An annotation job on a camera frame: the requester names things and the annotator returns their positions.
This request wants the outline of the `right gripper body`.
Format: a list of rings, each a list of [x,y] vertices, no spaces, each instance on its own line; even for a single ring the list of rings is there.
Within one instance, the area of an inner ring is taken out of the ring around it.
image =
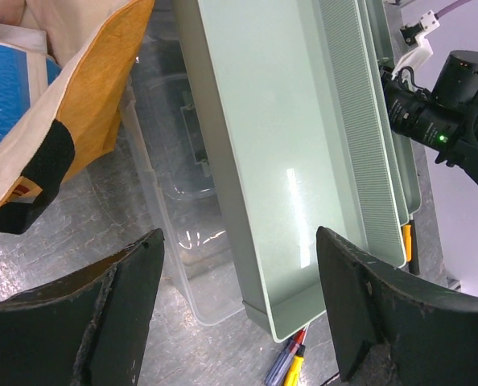
[[[452,51],[432,90],[409,66],[396,76],[382,68],[381,83],[395,133],[440,153],[461,142],[478,147],[478,51]]]

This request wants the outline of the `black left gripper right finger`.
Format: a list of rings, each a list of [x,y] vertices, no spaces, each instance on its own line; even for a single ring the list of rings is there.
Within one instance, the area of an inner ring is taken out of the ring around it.
[[[319,276],[342,385],[478,385],[478,297],[394,268],[330,228]]]

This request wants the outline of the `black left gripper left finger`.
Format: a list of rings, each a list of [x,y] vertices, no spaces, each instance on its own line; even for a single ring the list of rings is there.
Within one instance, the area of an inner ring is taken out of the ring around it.
[[[136,385],[163,262],[155,229],[0,302],[0,385]]]

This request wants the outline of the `green toolbox with clear lid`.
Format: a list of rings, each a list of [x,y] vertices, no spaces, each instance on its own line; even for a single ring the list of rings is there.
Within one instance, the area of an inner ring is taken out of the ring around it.
[[[316,231],[401,268],[421,197],[379,67],[391,1],[157,1],[122,101],[167,268],[195,319],[283,341],[325,311]]]

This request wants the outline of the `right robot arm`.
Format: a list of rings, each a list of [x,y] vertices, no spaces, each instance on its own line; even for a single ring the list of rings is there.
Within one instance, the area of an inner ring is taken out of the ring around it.
[[[478,186],[478,52],[453,51],[432,90],[411,67],[380,70],[390,128]],[[478,298],[316,233],[340,385],[478,385]]]

